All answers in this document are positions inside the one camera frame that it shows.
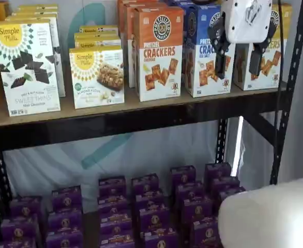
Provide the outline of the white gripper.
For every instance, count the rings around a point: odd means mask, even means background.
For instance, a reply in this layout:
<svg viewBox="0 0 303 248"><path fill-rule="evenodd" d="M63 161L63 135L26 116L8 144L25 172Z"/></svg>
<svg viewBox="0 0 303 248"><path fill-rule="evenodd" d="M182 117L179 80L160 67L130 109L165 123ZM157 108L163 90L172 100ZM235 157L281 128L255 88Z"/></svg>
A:
<svg viewBox="0 0 303 248"><path fill-rule="evenodd" d="M224 79L225 54L230 43L254 43L251 52L249 72L260 74L263 54L276 32L276 24L270 22L272 1L230 0L222 1L221 14L207 32L216 52L215 74Z"/></svg>

